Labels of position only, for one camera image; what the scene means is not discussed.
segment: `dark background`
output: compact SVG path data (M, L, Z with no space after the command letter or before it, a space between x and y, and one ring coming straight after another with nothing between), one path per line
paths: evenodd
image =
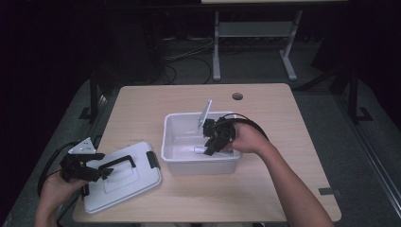
M152 2L174 6L182 1L146 4ZM395 2L352 1L340 14L330 8L306 10L297 39L324 37L314 66L328 71L351 62L401 128L401 18ZM149 52L161 47L160 38L213 34L211 10L172 10L166 16L161 9L132 13L102 3L0 2L1 184L6 188L1 193L1 222L72 97L94 72L106 94L124 84L148 84L163 69L163 48ZM141 6L141 1L129 4ZM280 18L287 12L270 16ZM265 16L263 11L247 15Z

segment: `white plastic bin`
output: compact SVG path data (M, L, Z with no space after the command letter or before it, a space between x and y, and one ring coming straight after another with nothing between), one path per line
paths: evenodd
M212 156L194 152L194 147L203 147L209 138L197 131L201 113L172 113L165 119L162 144L162 159L173 175L222 174L235 172L236 163L242 153L215 152ZM218 120L231 112L210 112L207 118Z

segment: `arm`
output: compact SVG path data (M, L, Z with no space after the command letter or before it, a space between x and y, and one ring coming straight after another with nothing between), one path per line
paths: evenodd
M79 180L67 183L56 172L49 176L44 182L39 205L35 215L35 227L54 226L57 227L57 209L66 202L71 195L86 185L87 182Z
M257 154L269 170L290 226L334 226L330 217L277 148L252 126L235 124L236 137L228 146Z

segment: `floor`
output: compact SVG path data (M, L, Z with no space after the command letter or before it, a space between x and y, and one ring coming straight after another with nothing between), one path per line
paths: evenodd
M298 80L290 81L281 63L278 50L285 40L227 40L221 49L220 82L210 79L212 54L210 49L191 55L180 61L168 61L166 73L153 84L199 84L199 83L287 83L298 87L322 72L310 66L319 43L297 42L290 59ZM168 59L187 53L208 44L208 40L165 41ZM369 161L366 151L372 148L386 168L394 184L401 186L401 133L392 123L375 99L372 91L359 83L358 106L365 107L373 121L363 121L357 126L344 113L347 92L342 96L332 95L328 88L332 78L317 84L307 91L293 92L305 124L312 138L323 169L331 187L335 190L342 218L338 227L346 226L401 226L399 214L392 206L375 166ZM38 197L37 180L48 157L60 146L70 141L96 138L104 131L118 88L99 104L100 113L92 124L78 119L81 110L89 107L89 82L82 84L66 110L63 119L48 142L43 156L36 165L13 209L8 222L3 226L31 226ZM369 142L361 142L360 135ZM132 226L131 223L76 223L72 220L74 205L61 219L65 226ZM266 226L287 226L285 223L266 223Z

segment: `person's right hand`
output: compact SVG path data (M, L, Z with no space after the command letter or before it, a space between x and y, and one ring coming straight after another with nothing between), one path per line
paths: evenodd
M234 123L234 127L235 139L226 148L258 154L262 148L273 147L273 144L254 127L244 123Z

